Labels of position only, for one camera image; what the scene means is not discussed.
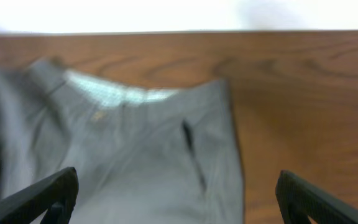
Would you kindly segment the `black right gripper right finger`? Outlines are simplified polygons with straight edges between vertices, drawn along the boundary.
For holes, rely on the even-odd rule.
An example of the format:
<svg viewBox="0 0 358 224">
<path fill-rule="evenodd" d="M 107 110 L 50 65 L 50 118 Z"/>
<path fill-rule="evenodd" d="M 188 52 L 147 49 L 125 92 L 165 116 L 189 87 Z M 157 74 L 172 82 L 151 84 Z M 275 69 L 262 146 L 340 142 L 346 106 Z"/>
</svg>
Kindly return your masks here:
<svg viewBox="0 0 358 224">
<path fill-rule="evenodd" d="M 285 224 L 358 224 L 358 209 L 289 170 L 280 172 L 275 195 Z"/>
</svg>

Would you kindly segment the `grey shorts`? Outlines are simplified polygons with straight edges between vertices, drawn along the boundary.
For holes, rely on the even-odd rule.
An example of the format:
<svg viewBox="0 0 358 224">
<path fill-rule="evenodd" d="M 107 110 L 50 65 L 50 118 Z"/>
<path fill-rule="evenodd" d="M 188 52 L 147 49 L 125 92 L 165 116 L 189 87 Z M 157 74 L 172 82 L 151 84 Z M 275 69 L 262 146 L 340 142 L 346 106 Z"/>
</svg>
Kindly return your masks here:
<svg viewBox="0 0 358 224">
<path fill-rule="evenodd" d="M 40 60 L 0 68 L 0 200 L 74 167 L 72 223 L 242 223 L 229 85 L 126 86 Z"/>
</svg>

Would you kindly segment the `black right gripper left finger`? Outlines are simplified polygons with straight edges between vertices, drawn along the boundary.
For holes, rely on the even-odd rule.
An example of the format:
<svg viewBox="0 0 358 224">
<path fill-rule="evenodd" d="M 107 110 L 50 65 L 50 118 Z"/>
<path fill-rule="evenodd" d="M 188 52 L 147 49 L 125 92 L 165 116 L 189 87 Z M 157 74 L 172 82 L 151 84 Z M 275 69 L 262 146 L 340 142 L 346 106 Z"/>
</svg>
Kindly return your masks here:
<svg viewBox="0 0 358 224">
<path fill-rule="evenodd" d="M 0 201 L 0 224 L 68 224 L 79 191 L 75 168 L 67 167 Z"/>
</svg>

